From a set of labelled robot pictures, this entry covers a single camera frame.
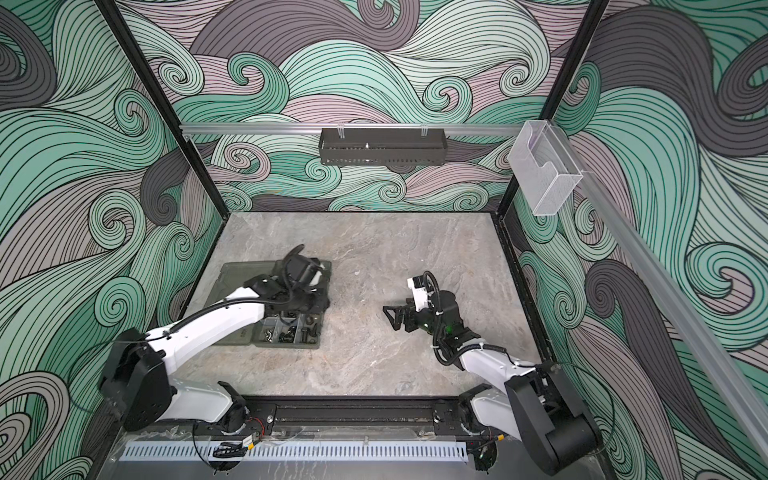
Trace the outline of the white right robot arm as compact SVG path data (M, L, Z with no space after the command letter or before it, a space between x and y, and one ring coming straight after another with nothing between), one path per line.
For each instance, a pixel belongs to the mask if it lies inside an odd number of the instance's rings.
M495 463L504 440L521 442L548 475L602 446L600 429L567 375L552 362L526 362L487 342L464 323L453 293L441 291L437 302L420 296L382 312L396 331L427 333L439 364L480 378L449 413L468 437L478 469Z

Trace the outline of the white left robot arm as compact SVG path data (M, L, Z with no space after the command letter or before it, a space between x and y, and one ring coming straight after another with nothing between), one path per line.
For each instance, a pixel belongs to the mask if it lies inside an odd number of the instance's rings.
M298 249L223 299L167 326L142 333L135 328L113 341L97 388L128 432L180 420L212 426L224 435L242 431L249 410L229 383L205 384L176 378L203 350L269 317L317 315L330 300L331 264Z

